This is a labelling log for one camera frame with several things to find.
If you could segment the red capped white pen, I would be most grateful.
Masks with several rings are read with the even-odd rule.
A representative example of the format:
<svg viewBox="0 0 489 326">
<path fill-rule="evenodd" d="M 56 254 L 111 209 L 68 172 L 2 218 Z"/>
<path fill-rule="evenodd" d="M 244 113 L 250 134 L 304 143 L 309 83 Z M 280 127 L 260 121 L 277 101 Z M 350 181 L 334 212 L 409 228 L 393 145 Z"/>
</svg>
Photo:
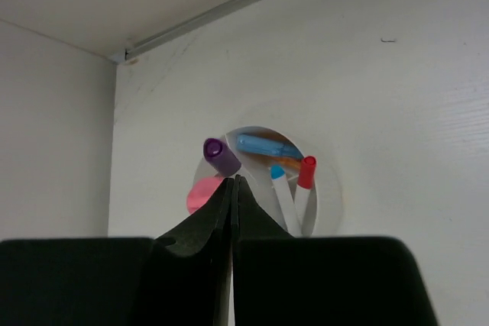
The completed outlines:
<svg viewBox="0 0 489 326">
<path fill-rule="evenodd" d="M 303 236 L 309 234 L 315 215 L 313 188 L 316 164 L 314 156 L 306 156 L 302 159 L 294 194 L 294 205 Z"/>
</svg>

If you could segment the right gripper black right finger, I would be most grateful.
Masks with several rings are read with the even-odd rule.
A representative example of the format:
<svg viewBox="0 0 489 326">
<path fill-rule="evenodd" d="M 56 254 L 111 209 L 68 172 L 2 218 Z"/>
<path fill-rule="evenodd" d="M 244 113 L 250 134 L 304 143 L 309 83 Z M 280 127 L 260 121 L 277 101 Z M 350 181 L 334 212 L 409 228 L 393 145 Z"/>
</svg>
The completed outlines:
<svg viewBox="0 0 489 326">
<path fill-rule="evenodd" d="M 416 260 L 393 237 L 302 237 L 238 176 L 231 198 L 238 325 L 435 325 Z"/>
</svg>

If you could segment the blue capped white pen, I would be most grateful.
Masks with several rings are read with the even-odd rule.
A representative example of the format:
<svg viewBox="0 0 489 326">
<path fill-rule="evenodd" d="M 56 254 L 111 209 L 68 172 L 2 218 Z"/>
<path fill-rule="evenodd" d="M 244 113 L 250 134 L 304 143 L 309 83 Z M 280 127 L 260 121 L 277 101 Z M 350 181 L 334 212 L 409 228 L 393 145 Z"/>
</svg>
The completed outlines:
<svg viewBox="0 0 489 326">
<path fill-rule="evenodd" d="M 270 177 L 276 192 L 277 200 L 282 211 L 283 219 L 287 226 L 287 231 L 294 237 L 301 237 L 302 230 L 296 213 L 287 175 L 279 165 L 270 168 Z"/>
</svg>

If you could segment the purple capped white pen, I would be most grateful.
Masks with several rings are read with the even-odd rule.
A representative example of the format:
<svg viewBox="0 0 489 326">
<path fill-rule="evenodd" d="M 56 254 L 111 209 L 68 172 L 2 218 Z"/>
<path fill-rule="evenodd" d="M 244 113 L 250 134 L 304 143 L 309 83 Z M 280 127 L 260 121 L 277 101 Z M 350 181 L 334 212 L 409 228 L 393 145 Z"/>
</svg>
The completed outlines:
<svg viewBox="0 0 489 326">
<path fill-rule="evenodd" d="M 203 143 L 202 152 L 206 162 L 223 177 L 231 177 L 241 169 L 240 160 L 222 140 L 207 138 Z"/>
</svg>

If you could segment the blue highlighter marker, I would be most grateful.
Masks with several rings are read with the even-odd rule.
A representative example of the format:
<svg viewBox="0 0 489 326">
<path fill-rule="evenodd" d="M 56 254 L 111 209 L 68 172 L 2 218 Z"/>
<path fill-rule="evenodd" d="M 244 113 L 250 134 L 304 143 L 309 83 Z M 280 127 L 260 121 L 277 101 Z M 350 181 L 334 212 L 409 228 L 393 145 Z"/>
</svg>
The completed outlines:
<svg viewBox="0 0 489 326">
<path fill-rule="evenodd" d="M 270 157 L 288 157 L 296 160 L 303 158 L 299 149 L 291 144 L 248 134 L 239 134 L 237 136 L 236 148 L 241 152 Z"/>
</svg>

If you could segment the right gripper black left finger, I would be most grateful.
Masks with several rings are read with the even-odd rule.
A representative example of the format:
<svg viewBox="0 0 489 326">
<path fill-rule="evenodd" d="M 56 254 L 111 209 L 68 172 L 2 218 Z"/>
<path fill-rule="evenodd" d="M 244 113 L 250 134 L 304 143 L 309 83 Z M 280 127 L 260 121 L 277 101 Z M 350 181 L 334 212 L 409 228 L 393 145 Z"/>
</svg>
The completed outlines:
<svg viewBox="0 0 489 326">
<path fill-rule="evenodd" d="M 234 182 L 156 237 L 1 243 L 3 325 L 226 325 Z"/>
</svg>

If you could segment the pink glue bottle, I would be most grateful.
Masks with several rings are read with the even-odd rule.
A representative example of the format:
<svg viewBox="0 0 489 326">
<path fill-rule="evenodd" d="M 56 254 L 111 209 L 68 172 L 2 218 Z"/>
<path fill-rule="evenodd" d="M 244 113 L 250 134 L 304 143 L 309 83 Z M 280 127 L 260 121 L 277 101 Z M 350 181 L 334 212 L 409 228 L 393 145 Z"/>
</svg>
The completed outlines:
<svg viewBox="0 0 489 326">
<path fill-rule="evenodd" d="M 197 181 L 186 197 L 186 208 L 190 214 L 199 210 L 221 185 L 221 176 L 209 176 Z"/>
</svg>

